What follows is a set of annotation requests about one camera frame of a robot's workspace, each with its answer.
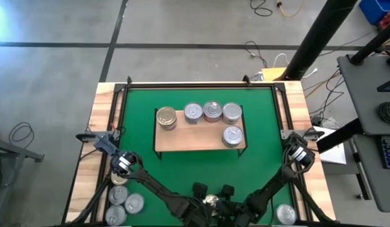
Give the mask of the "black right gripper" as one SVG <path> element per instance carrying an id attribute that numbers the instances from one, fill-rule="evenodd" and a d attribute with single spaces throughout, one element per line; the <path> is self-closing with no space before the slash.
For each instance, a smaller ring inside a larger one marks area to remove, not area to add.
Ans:
<path id="1" fill-rule="evenodd" d="M 246 212 L 242 203 L 233 202 L 231 197 L 234 195 L 234 187 L 223 185 L 222 190 L 217 194 L 217 226 L 235 227 L 248 226 L 250 216 Z"/>

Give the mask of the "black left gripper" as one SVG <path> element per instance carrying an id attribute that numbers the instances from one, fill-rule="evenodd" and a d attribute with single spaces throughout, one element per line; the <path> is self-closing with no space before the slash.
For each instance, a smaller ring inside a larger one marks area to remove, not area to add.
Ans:
<path id="1" fill-rule="evenodd" d="M 192 196 L 185 197 L 188 202 L 181 220 L 185 226 L 210 226 L 213 208 L 205 202 L 208 187 L 195 182 L 192 185 Z"/>

